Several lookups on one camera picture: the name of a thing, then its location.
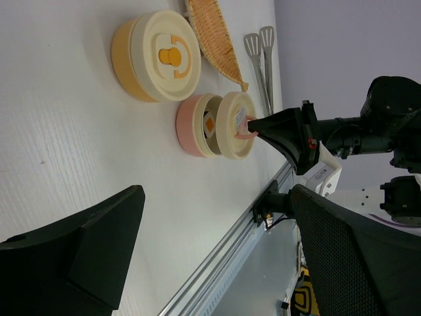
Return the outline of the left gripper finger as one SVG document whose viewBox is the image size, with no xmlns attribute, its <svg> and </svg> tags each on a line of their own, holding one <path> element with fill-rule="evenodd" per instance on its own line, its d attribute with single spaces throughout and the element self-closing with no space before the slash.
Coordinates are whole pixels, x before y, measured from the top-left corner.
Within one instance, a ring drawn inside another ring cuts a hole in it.
<svg viewBox="0 0 421 316">
<path fill-rule="evenodd" d="M 141 224 L 133 185 L 71 216 L 1 242 L 2 315 L 112 315 Z"/>
</svg>

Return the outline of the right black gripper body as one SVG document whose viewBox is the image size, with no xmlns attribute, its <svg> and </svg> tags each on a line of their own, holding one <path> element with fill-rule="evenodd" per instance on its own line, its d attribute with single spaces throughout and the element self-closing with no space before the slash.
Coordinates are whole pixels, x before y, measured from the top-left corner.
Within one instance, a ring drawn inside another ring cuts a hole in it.
<svg viewBox="0 0 421 316">
<path fill-rule="evenodd" d="M 304 149 L 302 150 L 303 158 L 300 162 L 300 175 L 304 175 L 319 161 L 322 133 L 314 110 L 314 103 L 304 100 L 301 114 L 303 118 Z"/>
</svg>

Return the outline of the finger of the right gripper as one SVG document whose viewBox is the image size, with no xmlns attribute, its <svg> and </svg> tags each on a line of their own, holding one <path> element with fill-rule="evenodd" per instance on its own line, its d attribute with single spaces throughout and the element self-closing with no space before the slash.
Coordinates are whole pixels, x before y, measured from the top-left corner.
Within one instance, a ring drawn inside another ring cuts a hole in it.
<svg viewBox="0 0 421 316">
<path fill-rule="evenodd" d="M 293 167 L 296 175 L 304 175 L 306 173 L 306 153 L 297 142 L 283 137 L 272 137 L 264 134 L 260 134 L 259 138 L 279 151 Z"/>
<path fill-rule="evenodd" d="M 300 108 L 286 109 L 264 118 L 250 120 L 248 131 L 272 147 L 303 147 L 303 118 Z"/>
</svg>

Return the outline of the cream lid pink handle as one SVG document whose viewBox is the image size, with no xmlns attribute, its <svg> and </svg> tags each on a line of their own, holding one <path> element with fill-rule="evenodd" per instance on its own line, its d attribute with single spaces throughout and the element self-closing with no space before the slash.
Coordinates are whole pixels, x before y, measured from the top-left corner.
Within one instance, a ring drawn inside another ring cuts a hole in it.
<svg viewBox="0 0 421 316">
<path fill-rule="evenodd" d="M 255 106 L 247 93 L 230 92 L 222 98 L 216 115 L 216 139 L 225 158 L 248 156 L 257 133 L 249 132 L 247 123 L 255 119 Z"/>
</svg>

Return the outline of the sushi roll toy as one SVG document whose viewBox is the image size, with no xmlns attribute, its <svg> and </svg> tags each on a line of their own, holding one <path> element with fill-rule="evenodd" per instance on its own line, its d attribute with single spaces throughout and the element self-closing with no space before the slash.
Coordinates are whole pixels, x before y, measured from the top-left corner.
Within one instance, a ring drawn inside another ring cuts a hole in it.
<svg viewBox="0 0 421 316">
<path fill-rule="evenodd" d="M 215 133 L 215 120 L 210 111 L 203 113 L 203 133 L 205 139 L 211 138 Z"/>
</svg>

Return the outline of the metal serving tongs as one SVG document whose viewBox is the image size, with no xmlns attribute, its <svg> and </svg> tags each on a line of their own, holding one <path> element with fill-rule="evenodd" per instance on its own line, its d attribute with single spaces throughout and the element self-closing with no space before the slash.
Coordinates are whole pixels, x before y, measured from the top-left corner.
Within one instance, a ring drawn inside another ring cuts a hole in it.
<svg viewBox="0 0 421 316">
<path fill-rule="evenodd" d="M 255 71 L 260 101 L 266 117 L 274 114 L 272 67 L 274 38 L 275 32 L 272 26 L 264 26 L 259 33 L 249 33 L 243 37 L 246 53 Z"/>
</svg>

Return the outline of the pink round lunch box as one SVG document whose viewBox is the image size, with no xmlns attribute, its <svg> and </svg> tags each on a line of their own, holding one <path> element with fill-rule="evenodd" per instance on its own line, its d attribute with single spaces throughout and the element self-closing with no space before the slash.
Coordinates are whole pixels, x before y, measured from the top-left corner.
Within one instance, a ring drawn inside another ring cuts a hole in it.
<svg viewBox="0 0 421 316">
<path fill-rule="evenodd" d="M 180 104 L 176 115 L 176 135 L 186 153 L 204 158 L 221 155 L 216 139 L 216 115 L 221 101 L 221 96 L 206 93 L 193 95 Z M 208 139 L 203 133 L 205 111 L 210 111 L 215 120 L 215 133 Z"/>
</svg>

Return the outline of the cream lid orange handle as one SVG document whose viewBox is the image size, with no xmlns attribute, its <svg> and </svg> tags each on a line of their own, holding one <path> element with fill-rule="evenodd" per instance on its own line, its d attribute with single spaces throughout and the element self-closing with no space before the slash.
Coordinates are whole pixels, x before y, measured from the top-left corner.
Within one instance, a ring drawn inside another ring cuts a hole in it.
<svg viewBox="0 0 421 316">
<path fill-rule="evenodd" d="M 132 32 L 132 65 L 144 90 L 156 101 L 182 101 L 201 74 L 197 38 L 187 20 L 160 10 L 137 20 Z"/>
</svg>

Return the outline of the orange round lunch box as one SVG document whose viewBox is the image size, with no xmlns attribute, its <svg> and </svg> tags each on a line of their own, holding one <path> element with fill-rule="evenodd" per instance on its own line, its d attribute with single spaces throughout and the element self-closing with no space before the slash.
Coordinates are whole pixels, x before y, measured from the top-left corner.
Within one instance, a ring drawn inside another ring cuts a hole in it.
<svg viewBox="0 0 421 316">
<path fill-rule="evenodd" d="M 138 18 L 123 23 L 114 33 L 111 43 L 111 61 L 114 73 L 126 92 L 137 100 L 155 103 L 139 83 L 132 65 L 131 38 Z"/>
</svg>

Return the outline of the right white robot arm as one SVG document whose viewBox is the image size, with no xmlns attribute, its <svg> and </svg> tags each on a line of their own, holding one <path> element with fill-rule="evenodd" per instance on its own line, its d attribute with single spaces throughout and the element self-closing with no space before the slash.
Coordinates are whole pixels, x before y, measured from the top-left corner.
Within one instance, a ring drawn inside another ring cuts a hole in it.
<svg viewBox="0 0 421 316">
<path fill-rule="evenodd" d="M 304 101 L 247 124 L 282 153 L 298 176 L 322 168 L 282 194 L 270 186 L 253 206 L 266 229 L 298 226 L 305 263 L 290 299 L 290 315 L 420 314 L 420 84 L 400 76 L 371 83 L 360 115 L 318 120 Z M 392 153 L 407 171 L 389 182 L 337 191 L 340 160 Z"/>
</svg>

